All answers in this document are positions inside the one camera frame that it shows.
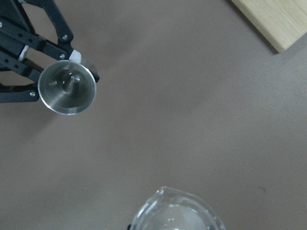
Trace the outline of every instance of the clear glass container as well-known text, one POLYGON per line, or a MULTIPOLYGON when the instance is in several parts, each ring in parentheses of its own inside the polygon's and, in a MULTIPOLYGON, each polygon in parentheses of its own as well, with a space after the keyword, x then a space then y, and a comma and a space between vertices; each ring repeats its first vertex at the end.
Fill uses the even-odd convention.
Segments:
POLYGON ((197 196, 161 187, 134 217, 131 230, 225 230, 225 226, 197 196))

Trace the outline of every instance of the gray tabletop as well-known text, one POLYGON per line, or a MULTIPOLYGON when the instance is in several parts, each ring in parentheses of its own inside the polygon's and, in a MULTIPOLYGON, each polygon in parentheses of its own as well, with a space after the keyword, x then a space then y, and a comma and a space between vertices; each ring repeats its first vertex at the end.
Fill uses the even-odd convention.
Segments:
POLYGON ((277 54, 227 0, 56 3, 97 97, 75 116, 0 104, 1 230, 125 230, 163 185, 228 230, 306 229, 306 36, 277 54))

